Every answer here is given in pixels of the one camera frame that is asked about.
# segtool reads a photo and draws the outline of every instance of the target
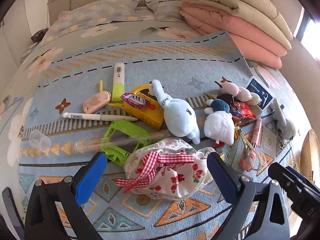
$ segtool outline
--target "clear plastic cup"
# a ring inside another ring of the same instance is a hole
[[[34,130],[29,136],[29,143],[32,147],[45,153],[50,149],[51,140],[48,136],[45,136],[39,130]]]

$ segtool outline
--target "star pattern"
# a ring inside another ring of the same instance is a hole
[[[59,114],[62,114],[64,109],[68,106],[70,106],[71,103],[67,103],[66,99],[63,99],[60,105],[57,105],[54,109],[59,110]]]
[[[201,90],[201,85],[203,85],[204,83],[201,81],[196,80],[194,77],[191,78],[191,82],[189,82],[187,85],[189,86],[194,86],[196,89],[198,89],[199,91]]]
[[[32,111],[31,114],[29,114],[29,117],[31,118],[31,122],[33,122],[33,120],[35,119],[36,115],[39,113],[39,110],[37,109],[37,107]]]

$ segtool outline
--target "navy blue plush hat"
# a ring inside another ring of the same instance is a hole
[[[213,111],[226,111],[227,113],[230,111],[230,106],[221,99],[216,99],[212,101],[210,104],[210,107],[213,109]]]

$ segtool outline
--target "checkered ribbon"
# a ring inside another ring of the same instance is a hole
[[[193,163],[193,155],[191,154],[162,154],[156,151],[149,152],[141,160],[143,164],[142,172],[136,179],[117,179],[117,186],[125,186],[123,193],[128,192],[135,187],[147,187],[156,175],[156,163],[179,164]]]

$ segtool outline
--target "bolt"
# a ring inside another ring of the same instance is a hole
[[[71,176],[66,176],[64,179],[63,179],[64,182],[66,183],[69,183],[72,181],[72,177]]]
[[[249,182],[249,181],[250,181],[250,178],[249,178],[248,176],[246,176],[246,175],[243,175],[243,176],[241,176],[241,180],[242,180],[243,182]]]
[[[38,179],[35,183],[36,186],[40,186],[42,184],[42,180]]]
[[[273,180],[271,181],[271,184],[272,184],[273,186],[279,186],[279,182],[278,182],[277,180],[275,180],[275,179],[273,179]]]

